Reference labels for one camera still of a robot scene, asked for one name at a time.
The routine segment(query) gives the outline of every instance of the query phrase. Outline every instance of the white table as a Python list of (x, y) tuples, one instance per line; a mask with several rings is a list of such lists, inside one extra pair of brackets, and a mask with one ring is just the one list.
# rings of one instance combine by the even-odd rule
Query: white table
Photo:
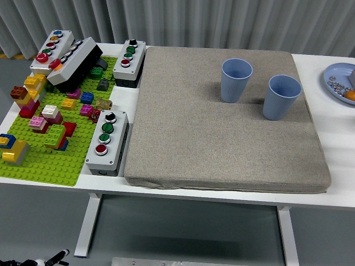
[[(122, 48), (122, 45), (119, 44), (99, 44), (99, 46), (103, 50), (104, 55), (112, 57), (117, 57)], [(323, 71), (327, 66), (340, 62), (355, 64), (355, 59), (299, 54), (294, 54), (293, 58), (331, 173), (332, 184), (327, 193), (297, 195), (185, 189), (156, 190), (134, 187), (129, 185), (123, 177), (127, 146), (118, 177), (93, 176), (84, 165), (77, 184), (74, 187), (4, 177), (0, 177), (0, 183), (4, 185), (25, 185), (47, 188), (51, 190), (88, 192), (90, 194), (90, 200), (74, 254), (78, 257), (87, 256), (102, 194), (277, 206), (286, 263), (287, 265), (298, 265), (296, 245), (289, 213), (290, 207), (355, 208), (355, 141), (353, 141), (355, 133), (355, 105), (349, 105), (336, 99), (327, 91), (322, 81)], [(134, 123), (138, 93), (139, 89), (115, 86), (110, 98), (114, 103), (112, 110), (126, 111), (129, 122)], [(0, 132), (8, 131), (18, 112), (19, 108), (16, 104), (13, 104), (4, 122), (0, 126)]]

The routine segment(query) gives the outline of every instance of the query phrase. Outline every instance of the blue plastic cup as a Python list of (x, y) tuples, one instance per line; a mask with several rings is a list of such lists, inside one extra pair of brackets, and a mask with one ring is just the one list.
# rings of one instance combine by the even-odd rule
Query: blue plastic cup
[(262, 114), (269, 120), (282, 119), (301, 93), (302, 85), (293, 77), (273, 76), (268, 82)]
[(232, 58), (222, 64), (221, 98), (227, 103), (236, 103), (249, 81), (253, 67), (247, 61)]

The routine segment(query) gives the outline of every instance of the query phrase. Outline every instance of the blue plate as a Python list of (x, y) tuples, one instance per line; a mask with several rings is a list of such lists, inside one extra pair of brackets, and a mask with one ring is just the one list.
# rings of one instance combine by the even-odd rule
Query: blue plate
[(353, 104), (355, 105), (355, 101), (346, 99), (345, 97), (337, 94), (334, 91), (334, 88), (329, 86), (327, 82), (329, 81), (329, 77), (335, 76), (336, 77), (336, 82), (339, 82), (339, 84), (343, 84), (346, 87), (349, 87), (353, 89), (353, 86), (351, 85), (349, 81), (349, 76), (351, 72), (355, 69), (355, 65), (353, 64), (348, 64), (348, 63), (337, 63), (337, 64), (332, 64), (324, 70), (324, 81), (326, 83), (327, 89), (333, 94), (336, 98), (344, 101), (345, 103), (348, 104)]

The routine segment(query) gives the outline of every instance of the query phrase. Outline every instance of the gray cushion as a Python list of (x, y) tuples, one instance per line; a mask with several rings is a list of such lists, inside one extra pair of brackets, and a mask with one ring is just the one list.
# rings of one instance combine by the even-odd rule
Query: gray cushion
[[(235, 104), (220, 98), (221, 66), (228, 58), (247, 60), (254, 70)], [(126, 180), (163, 189), (325, 192), (331, 178), (305, 97), (280, 121), (262, 115), (268, 81), (276, 74), (299, 80), (290, 53), (149, 48)]]

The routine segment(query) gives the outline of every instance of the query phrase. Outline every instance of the brown lego brick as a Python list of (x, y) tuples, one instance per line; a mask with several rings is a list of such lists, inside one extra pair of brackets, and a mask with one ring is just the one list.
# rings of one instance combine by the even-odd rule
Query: brown lego brick
[(13, 90), (10, 92), (12, 99), (23, 100), (27, 95), (27, 89), (25, 87), (13, 87)]

